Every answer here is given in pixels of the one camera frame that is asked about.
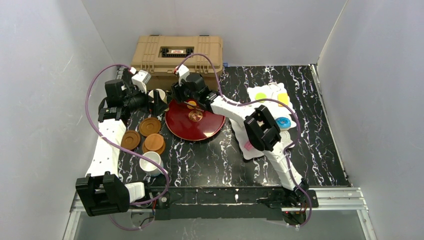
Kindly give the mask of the orange round cookie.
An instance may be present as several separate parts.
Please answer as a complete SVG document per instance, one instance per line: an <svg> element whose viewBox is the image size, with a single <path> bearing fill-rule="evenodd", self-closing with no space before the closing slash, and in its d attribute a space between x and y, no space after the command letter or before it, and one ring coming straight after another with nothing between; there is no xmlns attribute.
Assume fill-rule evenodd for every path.
<svg viewBox="0 0 424 240"><path fill-rule="evenodd" d="M187 107L191 110L194 110L197 108L197 104L195 101L188 101L185 103L187 105Z"/></svg>

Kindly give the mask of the black tongs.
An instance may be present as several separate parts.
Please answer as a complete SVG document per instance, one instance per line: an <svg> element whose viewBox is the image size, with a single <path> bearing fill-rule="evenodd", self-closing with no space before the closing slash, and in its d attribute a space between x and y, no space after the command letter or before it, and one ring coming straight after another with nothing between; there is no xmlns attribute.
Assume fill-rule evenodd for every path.
<svg viewBox="0 0 424 240"><path fill-rule="evenodd" d="M193 100L184 101L183 103L186 105L186 107L189 110L195 110L195 111L199 111L199 112L205 112L205 110L202 109L200 106L198 106L197 103L195 101L193 101Z"/></svg>

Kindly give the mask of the small light wooden coaster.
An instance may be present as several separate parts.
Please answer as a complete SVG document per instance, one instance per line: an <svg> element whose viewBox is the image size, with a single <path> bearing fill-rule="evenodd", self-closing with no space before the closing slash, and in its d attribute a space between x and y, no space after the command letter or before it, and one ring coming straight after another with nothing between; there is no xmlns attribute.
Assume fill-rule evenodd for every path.
<svg viewBox="0 0 424 240"><path fill-rule="evenodd" d="M165 143L164 137L158 133L148 135L144 141L144 146L149 151L160 150Z"/></svg>

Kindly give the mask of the white mug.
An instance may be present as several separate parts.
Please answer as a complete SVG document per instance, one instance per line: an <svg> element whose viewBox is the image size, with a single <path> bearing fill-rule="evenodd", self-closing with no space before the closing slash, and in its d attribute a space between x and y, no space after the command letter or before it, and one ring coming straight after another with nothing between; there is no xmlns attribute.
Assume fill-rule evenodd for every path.
<svg viewBox="0 0 424 240"><path fill-rule="evenodd" d="M162 161L162 158L157 152L148 151L148 152L144 153L142 156L152 160L156 164L160 165L162 168L164 167L164 163ZM163 174L163 172L156 165L145 160L144 158L141 158L139 160L139 166L145 172L145 174L147 176L157 177L157 176Z"/></svg>

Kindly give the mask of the green round macaron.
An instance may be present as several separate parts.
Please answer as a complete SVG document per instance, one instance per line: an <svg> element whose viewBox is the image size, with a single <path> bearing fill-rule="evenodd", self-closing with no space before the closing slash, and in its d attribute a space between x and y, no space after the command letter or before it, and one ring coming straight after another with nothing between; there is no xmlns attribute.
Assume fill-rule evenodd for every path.
<svg viewBox="0 0 424 240"><path fill-rule="evenodd" d="M264 99L266 99L267 98L267 95L265 94L265 93L263 93L263 92L258 92L256 95L255 95L255 100L264 100Z"/></svg>

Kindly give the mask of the pink rectangular cake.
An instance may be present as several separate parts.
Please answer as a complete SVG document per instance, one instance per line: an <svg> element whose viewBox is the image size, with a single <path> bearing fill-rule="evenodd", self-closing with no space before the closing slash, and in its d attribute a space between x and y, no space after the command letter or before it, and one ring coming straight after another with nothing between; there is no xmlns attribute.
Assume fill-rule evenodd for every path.
<svg viewBox="0 0 424 240"><path fill-rule="evenodd" d="M250 151L253 148L253 145L247 141L243 146L247 151Z"/></svg>

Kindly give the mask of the white three-tier cake stand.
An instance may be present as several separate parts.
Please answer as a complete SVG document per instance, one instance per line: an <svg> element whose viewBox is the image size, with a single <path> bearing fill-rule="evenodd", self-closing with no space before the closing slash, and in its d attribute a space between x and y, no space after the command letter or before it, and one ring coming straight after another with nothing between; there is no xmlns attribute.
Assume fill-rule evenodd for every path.
<svg viewBox="0 0 424 240"><path fill-rule="evenodd" d="M274 99L283 104L279 104L273 101L261 101L253 104L254 107L259 105L266 106L278 126L280 127L281 144L283 147L288 146L293 142L292 137L289 134L289 130L297 126L294 121L294 117L291 112L284 107L287 105L291 110L294 110L293 104L290 102L288 91L286 90L283 83L269 83L267 85L255 86L247 88L247 93L251 101L262 100L262 99ZM264 155L263 152L255 149L249 142L246 131L234 120L230 119L232 130L234 131L235 138L239 143L242 157L246 160L253 158L259 158Z"/></svg>

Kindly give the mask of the orange square cake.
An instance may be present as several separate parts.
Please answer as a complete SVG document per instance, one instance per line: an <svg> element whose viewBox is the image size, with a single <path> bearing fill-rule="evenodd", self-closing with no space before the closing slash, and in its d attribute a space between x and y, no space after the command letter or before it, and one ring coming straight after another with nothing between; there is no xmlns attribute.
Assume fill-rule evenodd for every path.
<svg viewBox="0 0 424 240"><path fill-rule="evenodd" d="M284 105L289 105L290 104L290 98L289 95L286 92L283 93L279 93L277 95L277 99L279 102L283 103Z"/></svg>

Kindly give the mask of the blue frosted donut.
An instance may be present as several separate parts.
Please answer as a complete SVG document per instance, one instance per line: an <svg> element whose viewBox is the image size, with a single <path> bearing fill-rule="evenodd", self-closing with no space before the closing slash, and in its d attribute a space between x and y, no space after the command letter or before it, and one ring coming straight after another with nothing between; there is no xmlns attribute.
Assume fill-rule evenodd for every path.
<svg viewBox="0 0 424 240"><path fill-rule="evenodd" d="M290 129L292 126L291 120L287 117L278 117L275 119L275 121L279 128L284 131Z"/></svg>

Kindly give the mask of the pale yellow mug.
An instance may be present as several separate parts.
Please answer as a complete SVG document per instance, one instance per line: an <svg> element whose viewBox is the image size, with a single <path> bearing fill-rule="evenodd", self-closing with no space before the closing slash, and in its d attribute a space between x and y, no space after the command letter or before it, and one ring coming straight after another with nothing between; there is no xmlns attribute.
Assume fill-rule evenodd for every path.
<svg viewBox="0 0 424 240"><path fill-rule="evenodd" d="M162 89L156 88L156 89L150 90L149 93L148 93L148 96L150 98L154 99L154 96L155 96L155 93L156 92L158 93L160 100L163 103L167 104L168 103L168 101L167 101L167 95L166 95L166 92L164 90L162 90Z"/></svg>

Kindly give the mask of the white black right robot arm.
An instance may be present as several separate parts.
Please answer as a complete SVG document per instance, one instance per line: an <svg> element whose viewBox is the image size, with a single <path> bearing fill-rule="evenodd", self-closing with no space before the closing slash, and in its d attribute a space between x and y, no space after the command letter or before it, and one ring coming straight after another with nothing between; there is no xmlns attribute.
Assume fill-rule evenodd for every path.
<svg viewBox="0 0 424 240"><path fill-rule="evenodd" d="M235 121L245 132L250 144L262 152L277 172L281 185L290 191L306 193L308 183L292 165L287 151L297 141L283 142L281 129L270 110L263 104L240 103L210 90L199 73L180 73L178 82L173 84L172 97L179 103L193 99L202 110L222 115Z"/></svg>

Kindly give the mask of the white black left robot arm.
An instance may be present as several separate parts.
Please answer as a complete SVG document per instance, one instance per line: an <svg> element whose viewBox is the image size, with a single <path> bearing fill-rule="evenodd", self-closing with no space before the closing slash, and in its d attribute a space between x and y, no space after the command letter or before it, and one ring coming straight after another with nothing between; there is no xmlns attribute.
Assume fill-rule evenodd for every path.
<svg viewBox="0 0 424 240"><path fill-rule="evenodd" d="M123 183L118 177L120 152L132 153L121 146L126 121L132 110L148 105L148 95L120 79L107 81L105 91L106 97L98 108L98 125L87 118L98 134L94 155L85 176L75 183L90 217L125 213L130 206L154 203L167 192L163 190L154 197L144 182Z"/></svg>

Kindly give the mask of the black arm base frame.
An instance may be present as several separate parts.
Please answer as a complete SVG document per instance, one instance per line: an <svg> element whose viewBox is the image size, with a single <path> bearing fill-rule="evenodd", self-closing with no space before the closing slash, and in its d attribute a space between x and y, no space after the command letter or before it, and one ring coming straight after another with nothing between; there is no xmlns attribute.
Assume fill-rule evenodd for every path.
<svg viewBox="0 0 424 240"><path fill-rule="evenodd" d="M130 207L134 213L154 213L156 221L176 219L266 219L302 224L310 208L319 206L314 190L296 197L282 187L170 187L154 210Z"/></svg>

